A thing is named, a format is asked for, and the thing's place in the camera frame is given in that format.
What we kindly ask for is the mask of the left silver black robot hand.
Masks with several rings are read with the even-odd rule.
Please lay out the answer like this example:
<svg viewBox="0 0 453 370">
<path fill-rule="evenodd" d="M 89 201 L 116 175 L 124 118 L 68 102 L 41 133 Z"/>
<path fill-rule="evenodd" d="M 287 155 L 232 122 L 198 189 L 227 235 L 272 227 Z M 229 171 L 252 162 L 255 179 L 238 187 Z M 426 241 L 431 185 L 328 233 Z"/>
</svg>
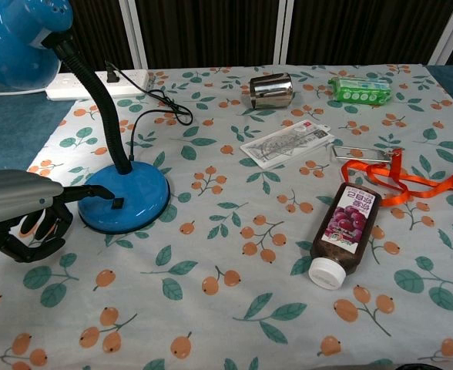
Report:
<svg viewBox="0 0 453 370">
<path fill-rule="evenodd" d="M 115 195 L 100 185 L 64 187 L 22 170 L 0 170 L 0 252 L 19 263 L 47 258 L 64 244 L 73 215 L 67 203 Z"/>
</svg>

